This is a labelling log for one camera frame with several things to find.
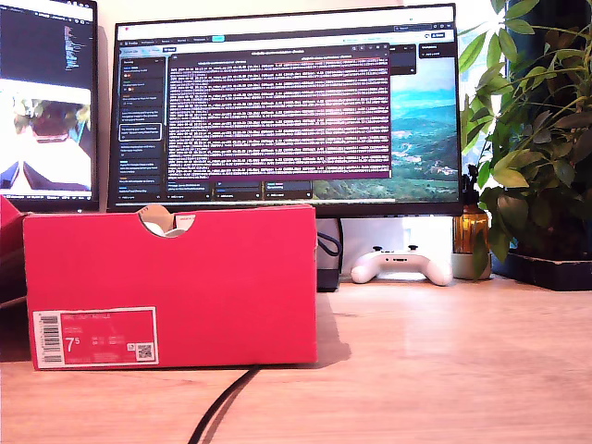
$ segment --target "red shoe box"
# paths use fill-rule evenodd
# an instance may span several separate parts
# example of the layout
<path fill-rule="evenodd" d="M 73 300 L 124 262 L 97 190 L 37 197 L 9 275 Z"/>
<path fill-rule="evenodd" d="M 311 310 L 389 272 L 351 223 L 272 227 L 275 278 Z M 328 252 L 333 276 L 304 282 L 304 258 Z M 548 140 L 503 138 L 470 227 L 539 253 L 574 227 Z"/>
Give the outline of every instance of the red shoe box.
<path fill-rule="evenodd" d="M 163 238 L 139 214 L 26 217 L 36 369 L 316 361 L 314 208 L 181 218 Z"/>

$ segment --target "wooden desk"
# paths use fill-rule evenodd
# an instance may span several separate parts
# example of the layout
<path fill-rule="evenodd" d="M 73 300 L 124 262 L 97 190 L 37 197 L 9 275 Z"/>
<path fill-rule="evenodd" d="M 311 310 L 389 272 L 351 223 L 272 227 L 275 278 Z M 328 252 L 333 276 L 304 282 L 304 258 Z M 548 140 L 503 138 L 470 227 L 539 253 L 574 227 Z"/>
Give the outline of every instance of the wooden desk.
<path fill-rule="evenodd" d="M 592 442 L 592 293 L 495 277 L 317 300 L 319 364 L 264 368 L 204 442 Z M 3 333 L 3 443 L 186 443 L 244 372 L 34 372 Z"/>

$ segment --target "monitor bezel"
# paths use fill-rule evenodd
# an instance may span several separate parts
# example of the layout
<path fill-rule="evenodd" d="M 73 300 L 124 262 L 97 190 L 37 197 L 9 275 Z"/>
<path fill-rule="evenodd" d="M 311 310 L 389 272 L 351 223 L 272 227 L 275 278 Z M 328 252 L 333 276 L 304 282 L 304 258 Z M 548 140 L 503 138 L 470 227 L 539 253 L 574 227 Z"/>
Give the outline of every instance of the monitor bezel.
<path fill-rule="evenodd" d="M 113 50 L 113 78 L 112 78 L 112 95 L 111 95 L 111 136 L 109 146 L 109 180 L 107 189 L 107 212 L 135 212 L 142 209 L 149 203 L 138 203 L 116 205 L 117 195 L 117 175 L 111 172 L 117 171 L 118 155 L 114 154 L 117 146 L 117 132 L 113 131 L 117 121 L 117 106 L 115 98 L 118 96 L 118 60 L 119 53 L 117 52 L 117 36 L 119 28 L 134 25 L 150 25 L 150 24 L 167 24 L 167 23 L 188 23 L 188 22 L 204 22 L 225 19 L 260 19 L 286 16 L 304 16 L 304 15 L 323 15 L 331 13 L 348 13 L 348 12 L 365 12 L 365 11 L 381 11 L 381 10 L 397 10 L 397 9 L 426 9 L 433 7 L 452 7 L 452 19 L 454 23 L 454 48 L 455 54 L 458 55 L 458 30 L 456 28 L 456 4 L 454 3 L 438 3 L 433 5 L 410 5 L 410 6 L 377 6 L 377 7 L 359 7 L 359 8 L 345 8 L 345 9 L 328 9 L 315 11 L 298 11 L 298 12 L 280 12 L 270 14 L 255 14 L 255 15 L 240 15 L 240 16 L 225 16 L 225 17 L 206 17 L 206 18 L 179 18 L 179 19 L 163 19 L 163 20 L 147 20 L 147 21 L 126 21 L 115 24 L 115 38 Z M 278 206 L 291 204 L 310 204 L 316 210 L 317 217 L 369 217 L 369 216 L 459 216 L 463 213 L 462 201 L 462 175 L 463 175 L 463 160 L 461 151 L 461 110 L 460 110 L 460 77 L 459 77 L 459 60 L 458 56 L 454 57 L 454 71 L 456 76 L 456 124 L 457 124 L 457 156 L 458 156 L 458 201 L 455 202 L 388 202 L 388 203 L 322 203 L 323 201 L 286 201 L 285 203 L 223 203 L 223 204 L 203 204 L 203 203 L 188 203 L 188 204 L 170 204 L 167 202 L 156 202 L 150 204 L 160 204 L 171 212 L 186 212 L 195 210 L 224 210 L 224 209 L 240 209 L 240 208 L 254 208 L 260 206 Z"/>
<path fill-rule="evenodd" d="M 99 210 L 99 78 L 98 78 L 98 60 L 99 60 L 99 26 L 98 26 L 98 7 L 96 0 L 84 0 L 92 9 L 92 88 L 91 88 L 91 128 L 94 138 L 94 158 L 91 159 L 91 199 L 20 199 L 6 198 L 21 212 L 35 213 L 65 213 L 73 211 L 98 211 Z"/>

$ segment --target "barcode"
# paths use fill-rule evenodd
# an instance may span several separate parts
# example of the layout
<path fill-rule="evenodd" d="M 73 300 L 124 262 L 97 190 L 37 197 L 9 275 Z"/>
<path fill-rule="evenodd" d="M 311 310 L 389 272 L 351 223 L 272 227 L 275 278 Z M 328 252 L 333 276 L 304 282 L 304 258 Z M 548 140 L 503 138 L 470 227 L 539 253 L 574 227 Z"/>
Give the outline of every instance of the barcode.
<path fill-rule="evenodd" d="M 136 361 L 152 361 L 154 359 L 154 344 L 146 342 L 136 344 Z"/>
<path fill-rule="evenodd" d="M 57 323 L 57 316 L 41 316 L 41 339 L 44 363 L 63 363 L 64 357 L 60 343 L 62 341 Z"/>

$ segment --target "landscape wallpaper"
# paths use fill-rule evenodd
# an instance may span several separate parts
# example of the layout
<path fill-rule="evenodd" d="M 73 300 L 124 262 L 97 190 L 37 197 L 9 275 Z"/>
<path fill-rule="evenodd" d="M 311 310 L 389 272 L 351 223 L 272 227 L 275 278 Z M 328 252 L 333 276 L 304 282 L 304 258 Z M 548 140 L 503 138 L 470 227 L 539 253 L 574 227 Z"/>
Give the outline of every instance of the landscape wallpaper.
<path fill-rule="evenodd" d="M 316 180 L 314 198 L 458 200 L 454 59 L 417 59 L 417 74 L 391 77 L 391 179 Z"/>

